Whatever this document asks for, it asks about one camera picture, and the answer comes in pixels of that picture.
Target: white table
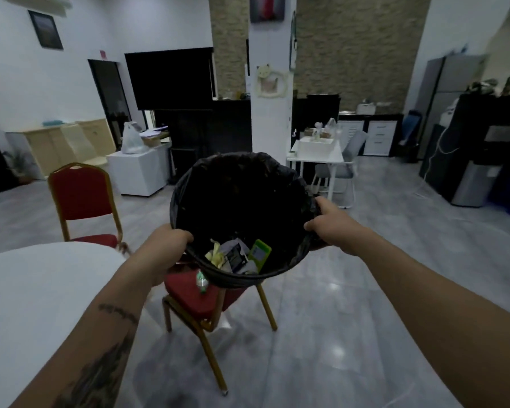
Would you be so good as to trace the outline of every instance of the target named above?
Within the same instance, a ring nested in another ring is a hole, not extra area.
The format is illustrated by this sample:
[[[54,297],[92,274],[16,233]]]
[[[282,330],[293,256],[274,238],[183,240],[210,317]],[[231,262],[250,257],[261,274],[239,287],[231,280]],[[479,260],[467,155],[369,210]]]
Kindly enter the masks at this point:
[[[287,153],[287,161],[291,162],[292,169],[296,169],[296,162],[300,162],[300,177],[302,177],[302,174],[304,173],[304,162],[325,163],[330,165],[331,179],[328,182],[327,198],[331,200],[332,193],[334,191],[334,182],[336,181],[336,171],[338,169],[338,165],[344,163],[344,157],[342,156],[339,140],[334,141],[334,147],[326,158],[311,158],[310,156],[300,158],[296,155],[298,147],[299,141],[297,140],[295,144],[292,145],[291,151]]]
[[[162,189],[170,177],[169,144],[140,154],[115,152],[108,155],[113,183],[122,195],[150,196]]]
[[[123,262],[111,247],[83,242],[0,253],[0,408],[51,358]]]

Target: red seat cushion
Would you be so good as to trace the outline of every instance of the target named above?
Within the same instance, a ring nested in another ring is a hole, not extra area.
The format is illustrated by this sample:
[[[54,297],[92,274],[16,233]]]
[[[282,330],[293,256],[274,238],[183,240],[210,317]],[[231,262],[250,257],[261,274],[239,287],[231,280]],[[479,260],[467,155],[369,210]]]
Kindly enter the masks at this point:
[[[168,274],[164,279],[164,286],[169,295],[193,318],[196,320],[210,319],[218,298],[219,288],[210,284],[206,292],[201,293],[196,285],[197,272],[198,270]],[[227,289],[223,311],[226,311],[244,291],[245,289]]]
[[[104,245],[105,247],[117,247],[117,236],[111,234],[82,236],[71,240],[74,242],[96,243],[97,245]]]

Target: gray tile floor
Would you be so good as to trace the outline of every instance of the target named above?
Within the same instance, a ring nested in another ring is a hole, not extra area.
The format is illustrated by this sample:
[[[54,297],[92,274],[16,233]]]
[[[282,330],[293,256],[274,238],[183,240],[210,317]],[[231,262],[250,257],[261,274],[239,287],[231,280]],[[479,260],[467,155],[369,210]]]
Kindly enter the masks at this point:
[[[420,186],[419,165],[359,158],[350,214],[436,272],[510,311],[510,216],[456,208]],[[150,198],[116,196],[125,241],[137,248],[168,220],[170,187]],[[414,194],[417,191],[424,198]],[[73,235],[112,232],[111,219],[71,224]],[[43,182],[0,194],[0,252],[61,240]],[[227,312],[230,328],[209,335],[230,393],[221,396],[198,339],[176,318],[165,333],[153,292],[118,407],[454,407],[365,265],[337,248],[310,255],[264,284],[279,330],[255,289]]]

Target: black trash bag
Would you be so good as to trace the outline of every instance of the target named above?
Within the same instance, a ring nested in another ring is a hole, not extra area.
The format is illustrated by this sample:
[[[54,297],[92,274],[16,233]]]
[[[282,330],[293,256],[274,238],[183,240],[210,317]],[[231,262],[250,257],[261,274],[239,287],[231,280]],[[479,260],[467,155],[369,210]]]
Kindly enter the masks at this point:
[[[304,179],[266,153],[200,159],[180,178],[170,202],[172,227],[195,237],[187,253],[210,283],[227,289],[259,284],[297,265],[321,242],[303,227],[319,214]],[[272,248],[260,274],[231,274],[204,257],[213,248],[210,239],[224,243],[236,238],[249,248],[257,239]]]

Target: banquet chair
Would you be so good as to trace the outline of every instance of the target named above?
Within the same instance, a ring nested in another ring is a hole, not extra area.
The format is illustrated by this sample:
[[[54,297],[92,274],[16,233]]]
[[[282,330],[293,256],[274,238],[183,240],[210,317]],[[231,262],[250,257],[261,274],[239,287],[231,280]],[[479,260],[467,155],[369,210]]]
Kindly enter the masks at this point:
[[[354,160],[355,157],[359,154],[360,148],[363,147],[363,144],[367,140],[367,133],[362,130],[357,130],[351,140],[347,143],[344,151],[342,152],[342,157],[344,158],[344,162],[338,165],[336,171],[337,179],[348,179],[347,184],[351,183],[351,192],[353,196],[353,201],[350,205],[339,206],[341,209],[349,209],[355,204],[355,185],[354,185],[354,177],[356,176]],[[315,174],[314,179],[312,181],[312,188],[314,186],[315,180],[318,179],[317,188],[314,193],[319,192],[319,185],[321,184],[321,179],[328,179],[331,177],[331,170],[329,169],[327,164],[318,164],[315,165]],[[347,191],[347,185],[344,189],[344,196]]]
[[[196,285],[198,270],[168,274],[164,285],[168,295],[163,298],[164,321],[167,332],[172,332],[170,309],[198,336],[211,370],[223,395],[228,394],[227,384],[204,331],[213,332],[218,326],[221,312],[226,311],[245,292],[244,289],[223,289],[209,284],[201,293]],[[261,285],[256,285],[266,316],[273,331],[278,329],[270,305]]]
[[[96,243],[131,254],[128,245],[122,241],[123,228],[115,207],[110,177],[106,171],[96,166],[71,163],[52,172],[47,183],[59,215],[64,241]],[[114,218],[117,236],[97,234],[70,238],[66,221],[109,214]]]

